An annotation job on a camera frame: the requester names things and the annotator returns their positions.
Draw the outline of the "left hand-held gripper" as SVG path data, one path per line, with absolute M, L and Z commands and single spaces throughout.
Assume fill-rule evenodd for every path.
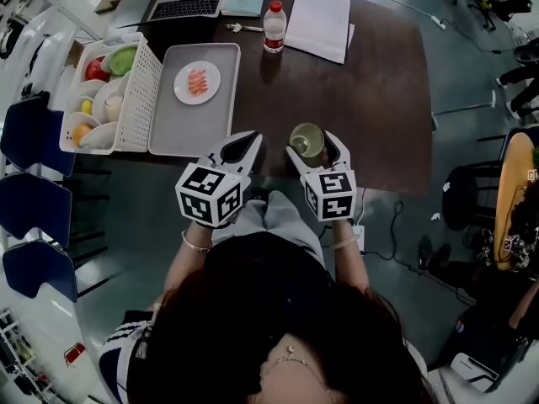
M 258 131 L 240 132 L 189 164 L 175 186 L 182 216 L 214 229 L 226 225 L 243 206 L 262 143 Z

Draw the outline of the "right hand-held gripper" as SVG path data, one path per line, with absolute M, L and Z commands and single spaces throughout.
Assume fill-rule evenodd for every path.
M 302 157 L 292 146 L 286 147 L 286 153 L 301 176 L 305 201 L 318 221 L 348 220 L 354 216 L 357 198 L 350 151 L 330 131 L 325 130 L 323 135 L 325 157 L 331 168 L 323 168 L 320 154 Z

